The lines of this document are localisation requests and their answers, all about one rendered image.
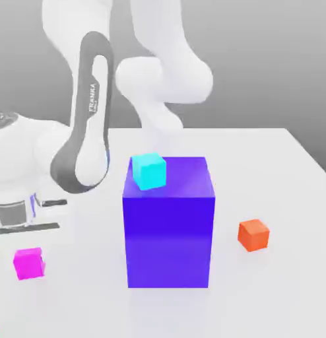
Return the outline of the small cyan cube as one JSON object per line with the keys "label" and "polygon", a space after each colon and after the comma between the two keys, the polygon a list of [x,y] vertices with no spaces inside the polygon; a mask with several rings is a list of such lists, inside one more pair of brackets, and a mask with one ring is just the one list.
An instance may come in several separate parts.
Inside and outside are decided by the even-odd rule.
{"label": "small cyan cube", "polygon": [[156,152],[131,157],[133,179],[141,191],[166,185],[166,161]]}

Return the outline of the large blue box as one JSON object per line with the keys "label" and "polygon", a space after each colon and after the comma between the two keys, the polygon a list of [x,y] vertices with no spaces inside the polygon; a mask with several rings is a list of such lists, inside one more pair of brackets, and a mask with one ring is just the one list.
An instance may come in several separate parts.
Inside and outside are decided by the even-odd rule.
{"label": "large blue box", "polygon": [[127,169],[123,225],[130,288],[209,285],[215,193],[204,157],[167,157],[166,185],[142,191]]}

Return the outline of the small orange cube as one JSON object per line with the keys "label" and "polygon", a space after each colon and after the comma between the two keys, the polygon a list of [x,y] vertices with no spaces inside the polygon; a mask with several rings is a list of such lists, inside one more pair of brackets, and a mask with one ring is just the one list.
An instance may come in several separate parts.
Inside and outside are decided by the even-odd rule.
{"label": "small orange cube", "polygon": [[248,251],[264,249],[269,243],[269,228],[259,219],[239,223],[238,241]]}

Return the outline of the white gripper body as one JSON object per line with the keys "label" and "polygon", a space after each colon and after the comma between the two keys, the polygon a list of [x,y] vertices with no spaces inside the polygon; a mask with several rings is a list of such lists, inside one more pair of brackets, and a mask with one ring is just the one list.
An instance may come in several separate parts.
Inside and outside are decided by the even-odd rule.
{"label": "white gripper body", "polygon": [[57,222],[0,228],[0,245],[42,245],[62,242]]}

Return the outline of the small magenta cube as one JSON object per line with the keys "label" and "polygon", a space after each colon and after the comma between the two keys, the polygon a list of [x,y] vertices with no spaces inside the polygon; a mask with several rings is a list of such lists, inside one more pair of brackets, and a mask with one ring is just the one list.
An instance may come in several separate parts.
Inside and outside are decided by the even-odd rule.
{"label": "small magenta cube", "polygon": [[15,252],[13,258],[18,280],[43,277],[46,264],[42,259],[41,248],[21,249]]}

